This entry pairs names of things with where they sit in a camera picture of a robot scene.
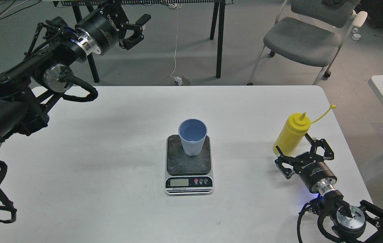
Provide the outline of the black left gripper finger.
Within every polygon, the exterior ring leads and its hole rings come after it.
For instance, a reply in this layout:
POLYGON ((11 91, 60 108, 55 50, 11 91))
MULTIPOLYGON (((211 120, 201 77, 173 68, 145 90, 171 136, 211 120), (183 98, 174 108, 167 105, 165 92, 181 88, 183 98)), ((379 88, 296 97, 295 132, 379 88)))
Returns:
POLYGON ((132 30, 133 34, 130 37, 123 37, 119 41, 119 46, 122 49, 130 50, 144 39, 143 31, 145 24, 151 19, 151 15, 144 14, 134 24, 121 23, 120 30, 132 30))
POLYGON ((104 0, 99 5, 99 12, 102 15, 120 16, 124 14, 122 0, 104 0))

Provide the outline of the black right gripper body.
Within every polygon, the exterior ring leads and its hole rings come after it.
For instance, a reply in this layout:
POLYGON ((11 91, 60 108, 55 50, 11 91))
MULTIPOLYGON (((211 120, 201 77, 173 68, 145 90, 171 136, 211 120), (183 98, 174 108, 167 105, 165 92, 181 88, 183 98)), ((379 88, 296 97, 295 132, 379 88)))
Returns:
POLYGON ((302 182, 310 193, 323 194, 325 186, 334 185, 337 177, 324 163, 323 156, 318 154, 300 154, 294 163, 294 171, 299 175, 302 182))

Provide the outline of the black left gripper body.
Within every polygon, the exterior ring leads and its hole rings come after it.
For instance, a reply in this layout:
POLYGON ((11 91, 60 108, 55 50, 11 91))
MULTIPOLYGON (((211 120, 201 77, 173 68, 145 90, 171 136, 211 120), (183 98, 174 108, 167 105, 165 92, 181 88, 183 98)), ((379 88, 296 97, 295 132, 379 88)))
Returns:
POLYGON ((125 12, 121 5, 101 5, 80 20, 76 28, 92 37, 98 47, 96 53, 104 55, 124 38, 125 31, 121 28, 123 23, 125 12))

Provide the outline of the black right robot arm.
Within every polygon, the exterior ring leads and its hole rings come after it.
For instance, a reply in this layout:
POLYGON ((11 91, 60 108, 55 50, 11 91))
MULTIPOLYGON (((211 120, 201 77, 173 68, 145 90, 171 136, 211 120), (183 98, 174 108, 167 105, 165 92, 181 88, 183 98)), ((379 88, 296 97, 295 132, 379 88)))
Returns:
POLYGON ((275 164, 286 179, 298 174, 307 189, 317 198, 306 203, 297 221, 298 241, 301 238, 301 220, 306 212, 316 214, 320 233, 335 243, 357 243, 366 225, 376 228, 376 232, 365 240, 366 243, 383 243, 383 209, 362 200, 360 206, 352 206, 344 201, 343 194, 334 188, 336 176, 326 165, 326 160, 334 159, 334 152, 325 139, 305 135, 311 145, 310 151, 296 157, 284 154, 279 146, 275 164))

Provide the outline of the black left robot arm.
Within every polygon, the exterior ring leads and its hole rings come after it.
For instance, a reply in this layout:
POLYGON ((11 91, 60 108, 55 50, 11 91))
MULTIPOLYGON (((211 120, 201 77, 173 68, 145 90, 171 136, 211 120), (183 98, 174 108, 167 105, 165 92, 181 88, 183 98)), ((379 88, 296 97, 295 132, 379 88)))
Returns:
MULTIPOLYGON (((70 68, 95 53, 104 55, 115 44, 130 50, 144 39, 144 14, 130 23, 121 0, 102 0, 98 8, 72 28, 61 17, 38 23, 33 41, 23 60, 0 73, 0 143, 15 133, 29 136, 48 126, 48 112, 60 100, 86 103, 98 91, 76 77, 70 68)), ((7 165, 0 160, 0 185, 7 165)), ((0 188, 0 210, 8 211, 14 223, 17 209, 0 188)))

